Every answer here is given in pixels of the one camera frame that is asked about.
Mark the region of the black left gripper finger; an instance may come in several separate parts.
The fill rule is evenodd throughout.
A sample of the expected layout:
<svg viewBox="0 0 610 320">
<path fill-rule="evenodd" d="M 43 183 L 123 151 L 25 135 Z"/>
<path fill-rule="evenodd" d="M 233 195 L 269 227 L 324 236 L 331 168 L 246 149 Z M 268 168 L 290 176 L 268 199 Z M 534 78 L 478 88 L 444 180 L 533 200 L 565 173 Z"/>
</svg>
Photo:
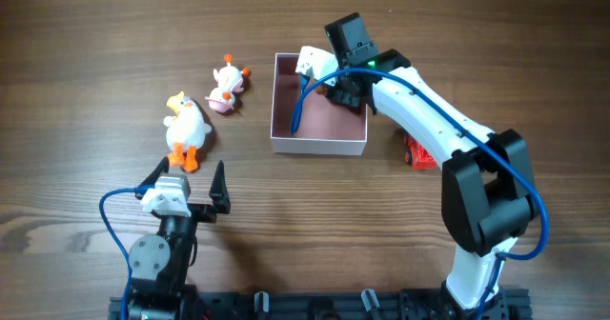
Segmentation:
<svg viewBox="0 0 610 320">
<path fill-rule="evenodd" d="M 220 160 L 216 166 L 209 190 L 209 197 L 212 199 L 215 213 L 229 214 L 231 212 L 231 201 L 226 185 L 225 167 L 222 160 Z"/>
<path fill-rule="evenodd" d="M 167 157 L 161 159 L 156 168 L 142 181 L 142 183 L 135 188 L 134 196 L 136 199 L 141 200 L 148 189 L 154 187 L 154 184 L 162 173 L 169 171 L 170 162 Z"/>
</svg>

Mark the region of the white box pink interior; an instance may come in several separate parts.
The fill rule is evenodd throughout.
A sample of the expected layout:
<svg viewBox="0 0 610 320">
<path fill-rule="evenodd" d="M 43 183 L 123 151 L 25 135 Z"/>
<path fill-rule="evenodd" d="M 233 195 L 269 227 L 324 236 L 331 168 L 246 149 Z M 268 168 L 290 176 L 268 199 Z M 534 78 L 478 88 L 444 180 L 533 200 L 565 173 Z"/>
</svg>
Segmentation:
<svg viewBox="0 0 610 320">
<path fill-rule="evenodd" d="M 351 111 L 311 92 L 303 103 L 296 134 L 290 125 L 300 94 L 298 55 L 278 53 L 274 62 L 271 142 L 275 153 L 359 156 L 368 139 L 367 111 Z"/>
</svg>

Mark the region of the red toy fire truck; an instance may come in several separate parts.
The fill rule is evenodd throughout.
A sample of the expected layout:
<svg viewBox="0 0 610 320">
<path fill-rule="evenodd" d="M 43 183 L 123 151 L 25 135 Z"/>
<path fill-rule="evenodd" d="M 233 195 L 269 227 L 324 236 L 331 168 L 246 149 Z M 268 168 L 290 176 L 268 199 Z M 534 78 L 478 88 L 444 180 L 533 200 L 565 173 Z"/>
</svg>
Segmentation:
<svg viewBox="0 0 610 320">
<path fill-rule="evenodd" d="M 405 161 L 414 170 L 433 170 L 437 168 L 437 163 L 432 155 L 409 133 L 404 135 L 404 142 L 407 147 Z"/>
</svg>

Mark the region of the brown plush capybara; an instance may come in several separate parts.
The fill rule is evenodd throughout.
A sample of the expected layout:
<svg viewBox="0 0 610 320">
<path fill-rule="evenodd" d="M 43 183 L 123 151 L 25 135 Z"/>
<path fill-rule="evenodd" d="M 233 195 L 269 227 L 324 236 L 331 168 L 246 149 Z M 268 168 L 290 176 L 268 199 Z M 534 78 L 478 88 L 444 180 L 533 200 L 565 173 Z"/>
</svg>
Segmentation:
<svg viewBox="0 0 610 320">
<path fill-rule="evenodd" d="M 310 88 L 313 84 L 315 84 L 317 80 L 315 78 L 311 78 L 308 83 L 308 88 Z M 315 92 L 319 95 L 326 96 L 328 94 L 329 86 L 325 83 L 322 83 L 315 88 L 312 89 L 312 92 Z"/>
</svg>

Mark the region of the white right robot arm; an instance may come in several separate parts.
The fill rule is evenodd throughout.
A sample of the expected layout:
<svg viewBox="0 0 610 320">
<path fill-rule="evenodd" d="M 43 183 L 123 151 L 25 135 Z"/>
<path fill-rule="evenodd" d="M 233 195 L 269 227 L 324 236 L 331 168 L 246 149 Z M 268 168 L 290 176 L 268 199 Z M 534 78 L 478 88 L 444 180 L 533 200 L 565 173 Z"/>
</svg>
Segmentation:
<svg viewBox="0 0 610 320">
<path fill-rule="evenodd" d="M 441 215 L 456 242 L 446 278 L 446 315 L 480 319 L 499 301 L 498 280 L 508 260 L 540 255 L 549 217 L 534 182 L 525 140 L 496 133 L 456 110 L 396 50 L 378 50 L 358 13 L 325 26 L 336 67 L 328 98 L 355 108 L 367 103 L 411 134 L 441 170 Z"/>
</svg>

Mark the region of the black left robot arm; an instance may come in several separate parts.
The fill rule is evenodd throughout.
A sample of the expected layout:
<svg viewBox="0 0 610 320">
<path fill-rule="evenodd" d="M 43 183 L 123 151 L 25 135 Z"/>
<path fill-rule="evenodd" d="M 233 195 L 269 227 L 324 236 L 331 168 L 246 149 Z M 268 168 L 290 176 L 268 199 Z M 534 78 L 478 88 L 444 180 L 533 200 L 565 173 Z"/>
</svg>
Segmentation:
<svg viewBox="0 0 610 320">
<path fill-rule="evenodd" d="M 216 166 L 208 204 L 190 202 L 187 176 L 170 173 L 169 167 L 169 160 L 162 159 L 134 192 L 143 211 L 159 220 L 159 228 L 155 234 L 137 239 L 130 248 L 129 283 L 119 311 L 122 319 L 212 317 L 186 277 L 196 260 L 197 226 L 213 224 L 219 214 L 231 210 L 224 163 Z"/>
</svg>

